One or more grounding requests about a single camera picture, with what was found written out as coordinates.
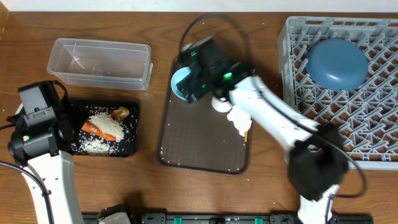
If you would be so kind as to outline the light blue small bowl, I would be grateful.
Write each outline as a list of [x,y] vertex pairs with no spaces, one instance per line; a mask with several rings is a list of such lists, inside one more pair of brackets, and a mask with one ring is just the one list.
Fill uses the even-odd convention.
[[197,100],[195,95],[195,84],[193,74],[189,67],[179,68],[170,81],[173,94],[187,103],[193,103]]

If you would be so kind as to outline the orange carrot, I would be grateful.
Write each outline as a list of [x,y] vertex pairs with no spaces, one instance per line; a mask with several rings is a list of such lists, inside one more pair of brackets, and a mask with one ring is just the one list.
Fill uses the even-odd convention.
[[102,132],[102,130],[100,130],[99,127],[95,126],[93,123],[91,123],[89,121],[86,121],[84,123],[84,125],[81,128],[81,130],[85,131],[85,132],[88,132],[88,133],[91,133],[91,134],[94,134],[96,136],[99,136],[99,137],[101,137],[101,138],[103,138],[105,140],[108,140],[108,141],[115,141],[116,140],[116,138],[114,136]]

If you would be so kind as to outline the pile of white rice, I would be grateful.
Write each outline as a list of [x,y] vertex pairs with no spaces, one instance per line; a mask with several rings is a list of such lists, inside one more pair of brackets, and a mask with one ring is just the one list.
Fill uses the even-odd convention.
[[114,136],[116,140],[108,141],[81,130],[76,142],[72,144],[75,155],[129,157],[136,152],[139,108],[137,105],[123,106],[129,110],[129,116],[122,121],[115,121],[111,118],[111,112],[119,107],[118,105],[82,107],[81,110],[88,115],[86,121],[99,127],[102,132]]

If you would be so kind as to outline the brown food scrap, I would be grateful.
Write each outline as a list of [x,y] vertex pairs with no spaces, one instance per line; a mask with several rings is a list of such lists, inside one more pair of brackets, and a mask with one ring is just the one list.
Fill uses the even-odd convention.
[[127,108],[120,106],[117,110],[111,112],[111,118],[115,121],[122,121],[129,116],[130,112]]

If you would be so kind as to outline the large dark blue bowl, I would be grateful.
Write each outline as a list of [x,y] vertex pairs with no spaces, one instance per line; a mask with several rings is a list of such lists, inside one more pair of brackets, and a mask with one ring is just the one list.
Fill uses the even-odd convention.
[[356,45],[341,39],[315,44],[308,53],[306,71],[310,78],[333,91],[355,90],[365,81],[368,61]]

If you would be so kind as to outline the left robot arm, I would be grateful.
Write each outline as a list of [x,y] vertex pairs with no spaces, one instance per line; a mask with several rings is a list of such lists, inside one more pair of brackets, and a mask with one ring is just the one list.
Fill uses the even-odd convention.
[[70,144],[70,121],[46,106],[32,112],[20,105],[9,152],[30,189],[39,223],[83,223]]

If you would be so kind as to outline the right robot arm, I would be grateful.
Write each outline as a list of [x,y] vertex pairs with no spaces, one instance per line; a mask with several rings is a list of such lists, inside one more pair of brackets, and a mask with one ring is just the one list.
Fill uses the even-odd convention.
[[228,105],[228,118],[236,129],[246,130],[247,118],[255,120],[285,151],[289,181],[300,195],[298,219],[302,223],[328,223],[331,205],[349,164],[342,140],[332,124],[321,125],[284,103],[266,87],[248,64],[196,60],[175,62],[173,75],[188,103],[212,93]]

